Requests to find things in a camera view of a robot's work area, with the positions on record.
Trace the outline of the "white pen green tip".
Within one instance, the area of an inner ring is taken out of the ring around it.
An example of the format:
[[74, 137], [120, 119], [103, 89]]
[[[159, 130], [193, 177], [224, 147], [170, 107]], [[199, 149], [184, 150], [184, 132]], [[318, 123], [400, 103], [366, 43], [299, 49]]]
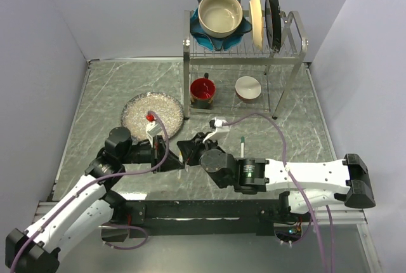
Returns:
[[245, 143], [240, 144], [240, 157], [245, 157]]

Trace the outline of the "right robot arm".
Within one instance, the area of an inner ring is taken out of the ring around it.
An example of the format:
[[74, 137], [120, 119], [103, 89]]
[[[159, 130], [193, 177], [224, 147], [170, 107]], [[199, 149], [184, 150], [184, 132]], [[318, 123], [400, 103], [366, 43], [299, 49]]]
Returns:
[[342, 203], [348, 208], [376, 206], [369, 171], [358, 154], [324, 163], [283, 163], [274, 159], [234, 157], [208, 133], [177, 143], [188, 166], [199, 165], [221, 189], [241, 194], [287, 193], [277, 208], [279, 217], [292, 221], [309, 208]]

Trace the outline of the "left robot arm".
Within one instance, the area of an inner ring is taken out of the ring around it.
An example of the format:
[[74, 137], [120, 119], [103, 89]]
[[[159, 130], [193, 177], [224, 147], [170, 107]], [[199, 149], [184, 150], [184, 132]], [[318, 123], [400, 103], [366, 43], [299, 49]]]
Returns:
[[56, 272], [60, 260], [95, 228], [111, 223], [120, 229], [133, 222], [135, 211], [112, 189], [126, 175], [127, 164], [150, 164], [150, 172], [184, 167], [166, 134], [134, 143], [127, 128], [114, 128], [66, 196], [24, 231], [9, 233], [5, 264], [10, 271]]

